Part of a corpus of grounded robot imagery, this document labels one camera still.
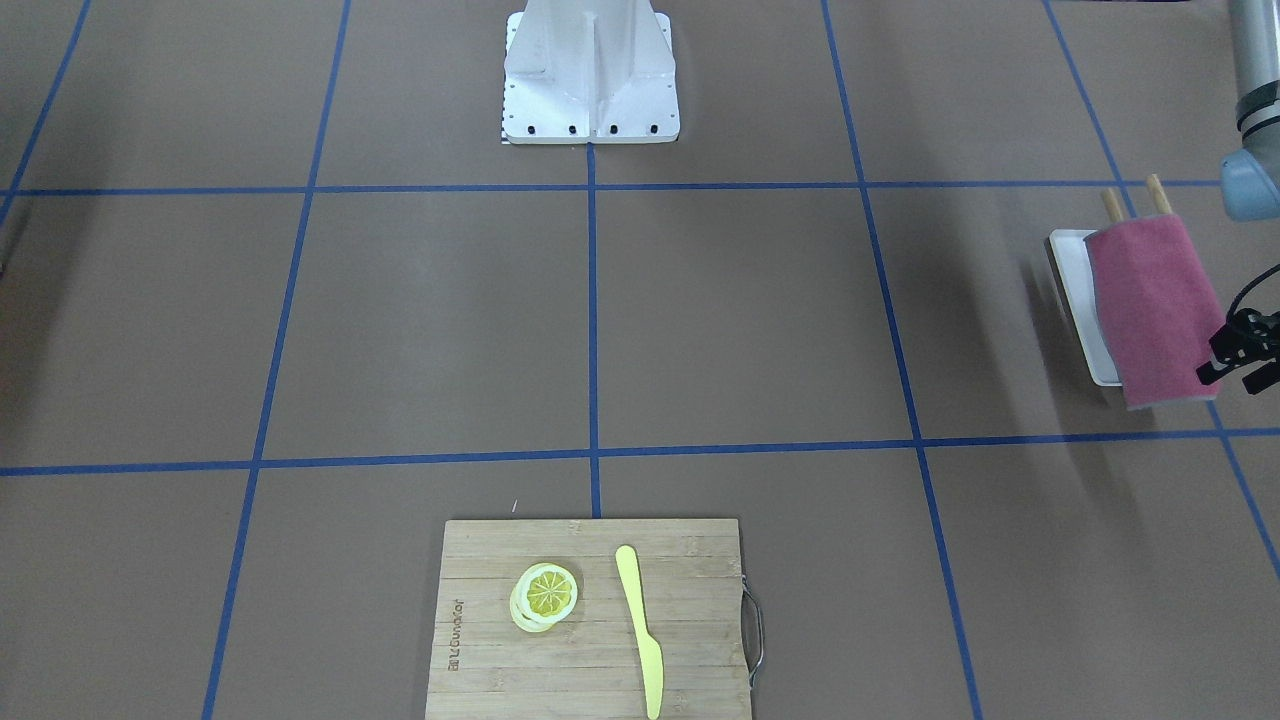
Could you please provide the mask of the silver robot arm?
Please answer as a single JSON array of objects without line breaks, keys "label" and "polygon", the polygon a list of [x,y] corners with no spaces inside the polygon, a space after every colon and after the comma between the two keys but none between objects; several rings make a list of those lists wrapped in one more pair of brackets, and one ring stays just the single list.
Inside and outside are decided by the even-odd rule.
[{"label": "silver robot arm", "polygon": [[1221,161],[1222,204],[1235,222],[1279,215],[1279,3],[1229,1],[1242,147]]}]

